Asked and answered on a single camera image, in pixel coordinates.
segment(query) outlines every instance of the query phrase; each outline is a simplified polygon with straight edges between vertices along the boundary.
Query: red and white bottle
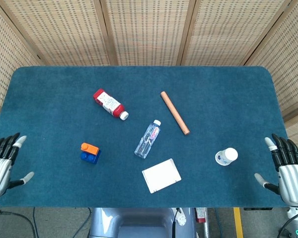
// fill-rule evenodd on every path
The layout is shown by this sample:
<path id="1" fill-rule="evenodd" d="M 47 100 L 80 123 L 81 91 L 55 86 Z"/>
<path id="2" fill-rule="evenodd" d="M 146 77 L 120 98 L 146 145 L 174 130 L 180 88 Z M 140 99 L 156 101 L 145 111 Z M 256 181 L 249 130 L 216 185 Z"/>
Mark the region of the red and white bottle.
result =
<path id="1" fill-rule="evenodd" d="M 206 207 L 196 207 L 195 208 L 195 216 L 196 216 L 197 223 L 206 222 L 206 213 L 207 213 Z"/>
<path id="2" fill-rule="evenodd" d="M 109 96 L 102 88 L 98 89 L 93 95 L 95 101 L 101 105 L 106 111 L 116 118 L 126 120 L 128 112 L 125 111 L 124 105 L 119 103 L 116 99 Z"/>

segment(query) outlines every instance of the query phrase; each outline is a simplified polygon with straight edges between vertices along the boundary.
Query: red bottle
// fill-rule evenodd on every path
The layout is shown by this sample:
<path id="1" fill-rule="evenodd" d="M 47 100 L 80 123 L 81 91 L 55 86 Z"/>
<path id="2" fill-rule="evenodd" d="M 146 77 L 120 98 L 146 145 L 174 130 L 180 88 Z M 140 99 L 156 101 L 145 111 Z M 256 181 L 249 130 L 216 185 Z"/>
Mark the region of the red bottle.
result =
<path id="1" fill-rule="evenodd" d="M 94 93 L 93 97 L 99 105 L 101 105 L 114 117 L 120 118 L 121 120 L 127 119 L 129 114 L 125 111 L 124 105 L 109 96 L 102 88 L 98 89 L 97 92 Z"/>

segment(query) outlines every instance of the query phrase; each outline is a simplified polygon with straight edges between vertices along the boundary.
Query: cable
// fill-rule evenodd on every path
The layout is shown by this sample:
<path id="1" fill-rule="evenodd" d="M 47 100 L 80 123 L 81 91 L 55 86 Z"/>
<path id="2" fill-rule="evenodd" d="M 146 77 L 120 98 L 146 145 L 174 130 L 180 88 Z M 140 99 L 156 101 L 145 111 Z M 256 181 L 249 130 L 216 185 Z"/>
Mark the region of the cable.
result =
<path id="1" fill-rule="evenodd" d="M 281 234 L 283 233 L 284 229 L 286 228 L 286 226 L 292 222 L 294 219 L 296 219 L 298 217 L 298 214 L 291 217 L 288 221 L 286 221 L 286 223 L 282 226 L 282 228 L 279 230 L 278 236 L 277 238 L 279 238 L 281 236 Z"/>
<path id="2" fill-rule="evenodd" d="M 175 218 L 177 217 L 177 214 L 178 214 L 178 211 L 180 210 L 179 207 L 176 208 L 177 211 L 174 215 L 174 219 L 173 219 L 173 222 L 172 222 L 172 238 L 175 238 Z"/>
<path id="3" fill-rule="evenodd" d="M 174 215 L 173 222 L 175 222 L 175 218 L 177 217 L 177 214 L 178 214 L 179 209 L 180 209 L 180 208 L 177 207 L 177 211 L 176 211 L 176 213 L 175 213 L 175 215 Z"/>
<path id="4" fill-rule="evenodd" d="M 34 228 L 35 228 L 36 237 L 39 238 L 38 228 L 37 228 L 37 226 L 36 226 L 36 222 L 35 222 L 35 207 L 33 207 L 33 214 L 32 214 L 32 217 L 33 217 L 33 223 L 34 223 Z"/>
<path id="5" fill-rule="evenodd" d="M 87 223 L 88 219 L 90 218 L 90 215 L 91 215 L 91 210 L 90 208 L 88 207 L 88 210 L 89 210 L 89 215 L 88 217 L 86 218 L 86 220 L 84 221 L 84 223 L 80 226 L 80 228 L 75 232 L 73 238 L 76 237 L 76 235 L 80 232 L 80 230 L 85 226 L 85 224 Z"/>
<path id="6" fill-rule="evenodd" d="M 31 225 L 31 229 L 32 229 L 32 233 L 33 233 L 33 237 L 35 238 L 35 231 L 34 231 L 33 224 L 32 224 L 32 222 L 31 222 L 26 216 L 23 216 L 22 214 L 15 213 L 15 212 L 5 212 L 5 211 L 1 211 L 1 212 L 0 212 L 0 215 L 15 215 L 15 216 L 18 216 L 18 217 L 22 217 L 22 218 L 25 219 L 28 223 L 30 223 L 30 225 Z"/>
<path id="7" fill-rule="evenodd" d="M 220 235 L 221 235 L 221 238 L 222 238 L 222 227 L 221 227 L 221 224 L 220 224 L 217 208 L 215 208 L 215 215 L 217 216 L 217 222 L 218 222 L 218 226 L 219 226 L 219 229 L 220 229 Z"/>

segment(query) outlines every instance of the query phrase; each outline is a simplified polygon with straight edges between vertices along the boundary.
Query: water bottle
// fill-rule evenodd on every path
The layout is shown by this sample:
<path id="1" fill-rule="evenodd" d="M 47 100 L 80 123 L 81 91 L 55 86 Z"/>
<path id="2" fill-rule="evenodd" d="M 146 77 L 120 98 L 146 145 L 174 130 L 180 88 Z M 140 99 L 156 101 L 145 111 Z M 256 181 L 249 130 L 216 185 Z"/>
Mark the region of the water bottle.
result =
<path id="1" fill-rule="evenodd" d="M 157 138 L 160 132 L 160 125 L 160 121 L 154 120 L 153 123 L 148 126 L 144 136 L 141 138 L 139 145 L 135 150 L 135 155 L 138 155 L 143 159 L 147 157 L 154 140 Z"/>

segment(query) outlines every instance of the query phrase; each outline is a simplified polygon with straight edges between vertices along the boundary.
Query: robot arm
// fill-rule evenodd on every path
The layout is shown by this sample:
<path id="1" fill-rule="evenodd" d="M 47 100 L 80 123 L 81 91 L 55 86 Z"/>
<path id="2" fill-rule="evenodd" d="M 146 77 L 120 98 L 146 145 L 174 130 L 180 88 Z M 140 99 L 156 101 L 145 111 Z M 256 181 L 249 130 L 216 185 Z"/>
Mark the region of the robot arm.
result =
<path id="1" fill-rule="evenodd" d="M 2 196 L 8 188 L 26 184 L 34 175 L 33 172 L 30 172 L 20 180 L 10 181 L 11 169 L 18 151 L 26 139 L 26 136 L 22 136 L 17 140 L 19 135 L 20 133 L 17 133 L 5 139 L 0 139 L 0 196 Z"/>
<path id="2" fill-rule="evenodd" d="M 266 137 L 265 142 L 272 153 L 279 186 L 269 183 L 260 174 L 255 178 L 264 188 L 280 195 L 289 206 L 298 207 L 298 147 L 291 141 L 272 134 L 273 141 Z"/>

